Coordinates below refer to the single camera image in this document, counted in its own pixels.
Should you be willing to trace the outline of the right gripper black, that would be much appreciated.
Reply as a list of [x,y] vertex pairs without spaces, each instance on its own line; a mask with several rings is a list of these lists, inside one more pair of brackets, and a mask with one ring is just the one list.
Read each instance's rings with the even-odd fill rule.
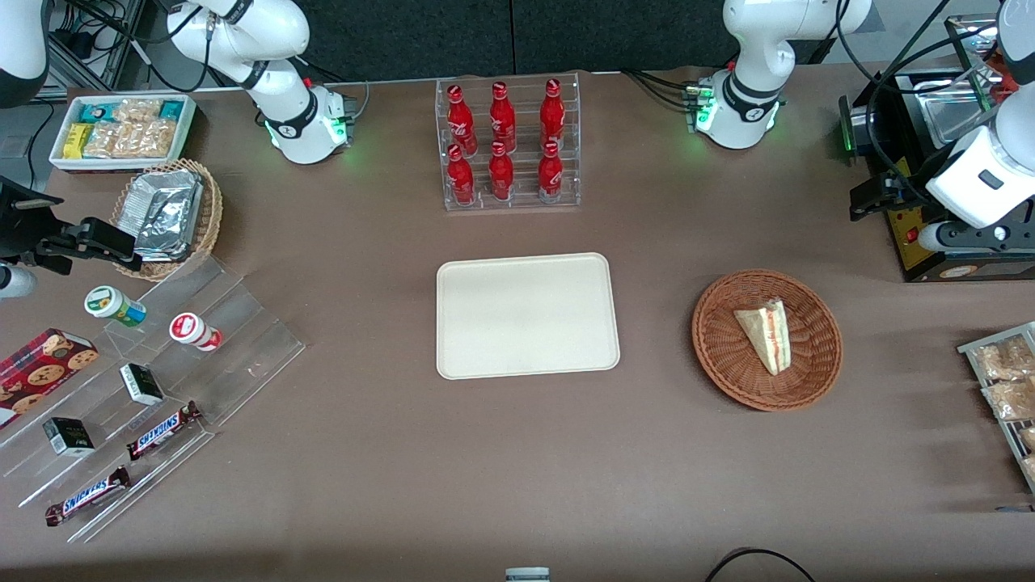
[[59,196],[48,196],[2,177],[2,261],[38,266],[68,275],[73,259],[103,260],[140,272],[143,258],[134,251],[136,239],[96,217],[77,225],[55,217],[51,208],[62,204]]

